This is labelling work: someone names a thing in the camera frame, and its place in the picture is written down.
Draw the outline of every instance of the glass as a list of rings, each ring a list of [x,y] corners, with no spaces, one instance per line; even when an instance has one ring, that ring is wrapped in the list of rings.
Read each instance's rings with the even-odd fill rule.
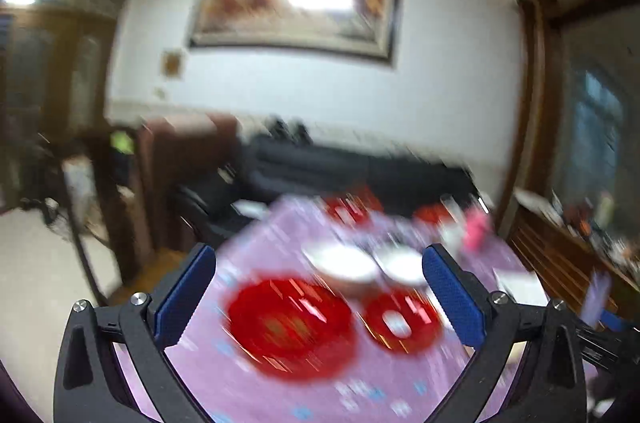
[[[604,107],[617,121],[622,121],[622,105],[611,91],[604,89]]]
[[[49,58],[54,43],[52,32],[44,28],[16,28],[6,72],[6,104],[11,108],[44,105]]]
[[[0,15],[0,51],[9,48],[9,32],[13,19],[11,15]]]
[[[620,133],[600,116],[590,102],[579,102],[575,110],[570,168],[565,177],[565,202],[589,197],[596,200],[603,190],[614,192]]]
[[[588,71],[585,73],[585,89],[587,94],[591,96],[596,102],[600,102],[600,93],[602,91],[602,85],[600,81]]]
[[[78,43],[78,54],[71,75],[68,128],[72,132],[78,132],[94,124],[101,60],[100,41],[92,35],[84,35]]]

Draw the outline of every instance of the framed painting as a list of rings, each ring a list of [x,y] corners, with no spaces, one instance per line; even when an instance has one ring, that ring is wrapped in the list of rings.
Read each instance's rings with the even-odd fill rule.
[[[277,46],[390,61],[398,0],[200,0],[191,47]]]

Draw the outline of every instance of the white bowl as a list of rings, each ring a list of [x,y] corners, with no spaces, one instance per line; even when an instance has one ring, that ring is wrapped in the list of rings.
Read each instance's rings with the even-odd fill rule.
[[[330,289],[345,296],[361,297],[376,286],[380,269],[371,256],[353,244],[325,241],[304,247],[302,252],[316,275]]]
[[[422,274],[422,254],[405,244],[382,244],[373,249],[373,258],[391,281],[402,286],[422,287],[427,279]]]

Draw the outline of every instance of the purple tablecloth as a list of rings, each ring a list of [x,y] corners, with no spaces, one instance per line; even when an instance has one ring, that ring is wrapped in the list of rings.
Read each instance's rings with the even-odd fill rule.
[[[308,276],[308,263],[300,251],[306,243],[336,236],[362,240],[387,231],[401,233],[415,247],[431,242],[431,229],[422,223],[377,214],[367,228],[351,230],[336,226],[313,201],[289,197],[273,206],[267,220],[251,224],[220,248],[216,274],[182,338],[166,349],[184,384],[217,423],[388,423],[394,419],[418,423],[429,416],[468,362],[452,331],[445,331],[438,343],[420,355],[398,356],[375,344],[357,324],[354,363],[331,380],[295,384],[254,371],[222,329],[222,305],[242,281],[262,274]],[[461,266],[475,273],[489,291],[496,289],[494,268],[524,270],[497,237],[491,237],[477,256]],[[140,410],[160,421],[126,348],[116,344],[116,353]],[[506,366],[480,420],[499,409],[515,370],[516,365]]]

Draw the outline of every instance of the white wall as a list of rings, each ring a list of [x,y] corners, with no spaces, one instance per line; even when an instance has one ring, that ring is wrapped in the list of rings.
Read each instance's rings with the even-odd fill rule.
[[[195,0],[130,0],[110,100],[271,114],[377,132],[504,169],[520,87],[518,16],[505,0],[402,0],[394,67],[293,50],[206,48],[181,80],[161,53],[183,47]]]

